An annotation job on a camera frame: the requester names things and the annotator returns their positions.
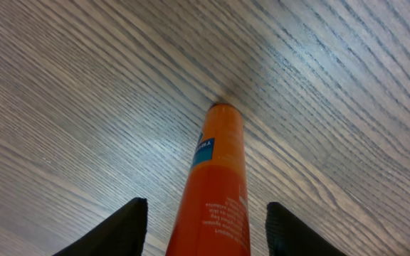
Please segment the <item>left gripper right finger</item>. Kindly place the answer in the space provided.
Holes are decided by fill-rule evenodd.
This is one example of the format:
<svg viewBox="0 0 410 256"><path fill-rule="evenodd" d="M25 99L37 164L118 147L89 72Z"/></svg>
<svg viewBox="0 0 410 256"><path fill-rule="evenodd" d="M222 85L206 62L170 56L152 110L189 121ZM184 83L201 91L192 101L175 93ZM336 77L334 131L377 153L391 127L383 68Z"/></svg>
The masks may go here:
<svg viewBox="0 0 410 256"><path fill-rule="evenodd" d="M265 228L270 256L345 256L278 202L267 205Z"/></svg>

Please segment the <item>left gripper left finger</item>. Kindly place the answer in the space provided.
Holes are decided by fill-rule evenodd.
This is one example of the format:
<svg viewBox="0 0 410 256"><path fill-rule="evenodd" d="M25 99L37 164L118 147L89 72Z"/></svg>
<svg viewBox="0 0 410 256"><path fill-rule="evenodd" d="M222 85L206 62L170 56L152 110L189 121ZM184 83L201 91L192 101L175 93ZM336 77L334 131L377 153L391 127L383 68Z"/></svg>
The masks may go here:
<svg viewBox="0 0 410 256"><path fill-rule="evenodd" d="M147 233L148 203L133 198L56 256L141 255Z"/></svg>

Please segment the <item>orange tube white cap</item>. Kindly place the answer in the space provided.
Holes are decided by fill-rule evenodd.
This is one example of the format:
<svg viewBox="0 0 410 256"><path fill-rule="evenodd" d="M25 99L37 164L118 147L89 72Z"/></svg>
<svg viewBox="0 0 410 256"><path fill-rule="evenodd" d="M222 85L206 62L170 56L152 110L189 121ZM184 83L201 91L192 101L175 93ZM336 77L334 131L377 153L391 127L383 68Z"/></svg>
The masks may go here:
<svg viewBox="0 0 410 256"><path fill-rule="evenodd" d="M216 103L206 113L167 254L250 253L243 118Z"/></svg>

